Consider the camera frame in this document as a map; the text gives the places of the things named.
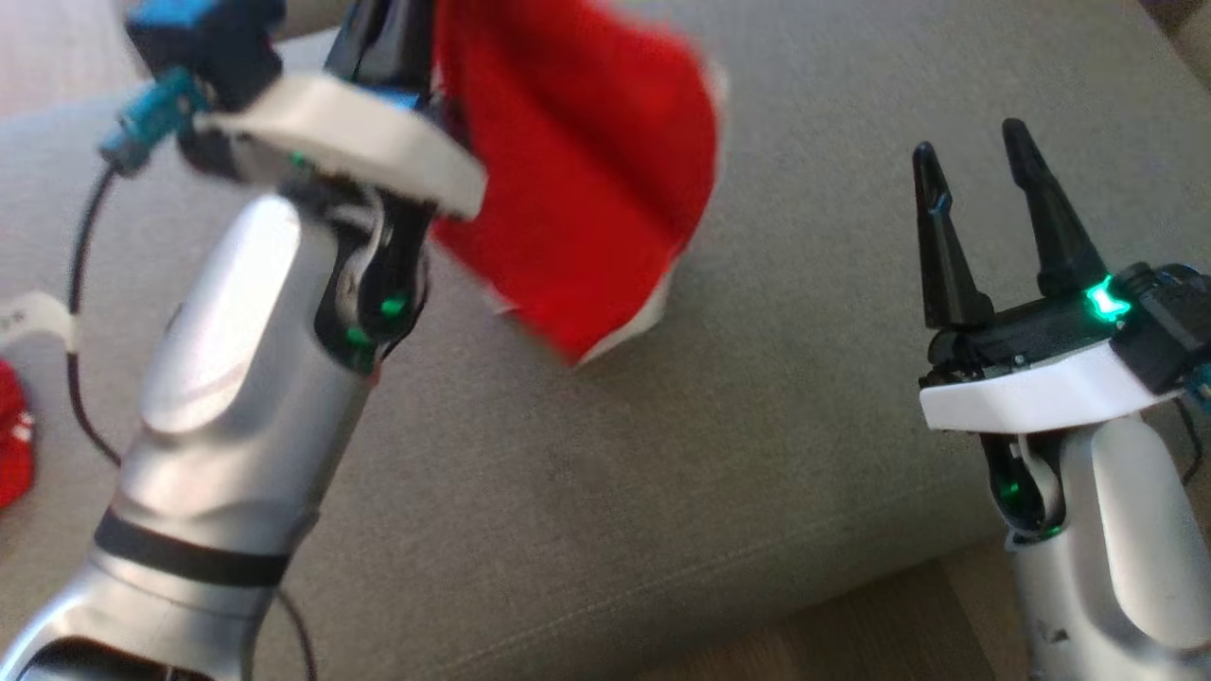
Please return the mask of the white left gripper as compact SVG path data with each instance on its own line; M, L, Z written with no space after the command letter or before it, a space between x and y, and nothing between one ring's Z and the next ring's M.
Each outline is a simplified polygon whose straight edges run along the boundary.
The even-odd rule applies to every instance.
M436 6L436 1L390 1L390 6L355 1L325 58L331 75L282 75L243 111L203 113L199 128L249 135L321 171L432 204L459 221L476 218L487 191L480 160L421 113L351 85L358 82L360 61L381 33L384 81L427 96Z

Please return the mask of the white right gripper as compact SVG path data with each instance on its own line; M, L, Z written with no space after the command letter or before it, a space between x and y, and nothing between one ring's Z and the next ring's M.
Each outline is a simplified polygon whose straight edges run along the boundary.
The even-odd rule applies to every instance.
M1112 347L1141 307L1103 284L1106 264L1026 122L1005 119L1001 138L1032 221L1035 284L1043 297L1062 298L994 316L957 238L955 199L939 155L930 143L918 144L912 168L922 317L926 328L942 330L926 347L931 368L920 380L926 427L1044 433L1113 420L1177 396L1180 382L1148 387Z

